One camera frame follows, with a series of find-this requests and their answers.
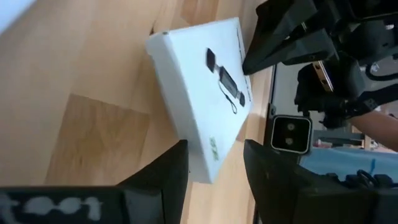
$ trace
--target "black device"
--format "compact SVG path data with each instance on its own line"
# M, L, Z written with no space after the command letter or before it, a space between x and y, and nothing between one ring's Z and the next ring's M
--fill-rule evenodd
M269 224L397 223L398 190L387 175L363 170L347 176L318 175L253 140L244 143L244 164L257 210Z
M398 78L398 73L378 77L371 71L383 58L398 58L397 1L269 0L256 13L256 31L243 63L246 75L279 62L317 64L300 71L299 111L325 112L323 125L338 128L353 116L398 100L398 83L366 89L368 81Z
M0 223L180 223L188 182L180 141L117 186L1 187Z
M228 73L228 71L225 69L224 66L219 66L216 64L216 55L214 52L210 49L206 50L206 65L209 68L209 70L214 73L218 72L218 75L220 76L219 79L219 84L221 83L232 95L233 98L239 100L239 104L244 107L245 105L245 98L243 92L238 90L238 86L235 83L235 81L232 79L231 75ZM226 99L231 103L233 112L236 114L238 112L235 104L232 102L232 100L229 98L229 96L221 89L220 90L223 92L224 96Z

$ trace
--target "black cable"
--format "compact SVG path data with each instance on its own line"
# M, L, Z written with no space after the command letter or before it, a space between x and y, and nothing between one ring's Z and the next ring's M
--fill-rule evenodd
M383 76L376 76L376 75L372 74L371 69L372 69L372 65L366 66L365 74L370 80L377 81L377 82L385 82L385 81L391 81L391 80L398 79L398 73L393 73L390 75L383 75Z
M379 182L365 170L358 170L356 175L359 177L360 180L362 180L362 184L364 184L366 188L371 189L380 186Z
M238 109L236 108L234 102L232 102L231 98L224 92L224 90L222 89L220 83L221 83L221 80L218 80L218 87L220 88L221 92L224 94L225 98L231 103L232 112L234 114L237 114L238 113Z

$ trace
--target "blue object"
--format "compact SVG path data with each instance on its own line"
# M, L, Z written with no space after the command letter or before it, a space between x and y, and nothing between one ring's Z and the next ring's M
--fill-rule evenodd
M340 180L346 175L365 170L370 174L387 174L398 182L398 154L372 152L361 149L338 147L333 149L313 148L303 156L300 165L316 174L335 173Z

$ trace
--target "small black electronic device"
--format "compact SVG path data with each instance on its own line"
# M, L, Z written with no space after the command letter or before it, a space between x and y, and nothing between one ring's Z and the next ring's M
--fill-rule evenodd
M221 83L229 91L229 93L233 96L233 98L239 100L239 104L244 107L246 102L244 99L243 92L238 90L236 82L232 79L231 75L228 73L225 67L216 64L216 55L210 49L207 49L206 51L206 65L211 72L213 73L214 71L218 72L218 75L220 76L218 84ZM238 110L235 104L222 89L221 91L224 93L226 99L231 103L233 112L236 114Z
M271 147L305 154L311 148L312 120L302 116L276 115L272 121Z

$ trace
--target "camera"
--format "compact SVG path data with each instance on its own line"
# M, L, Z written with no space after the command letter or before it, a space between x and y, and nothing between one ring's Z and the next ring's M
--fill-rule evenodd
M312 146L312 120L303 116L275 115L271 147L278 151L306 154Z

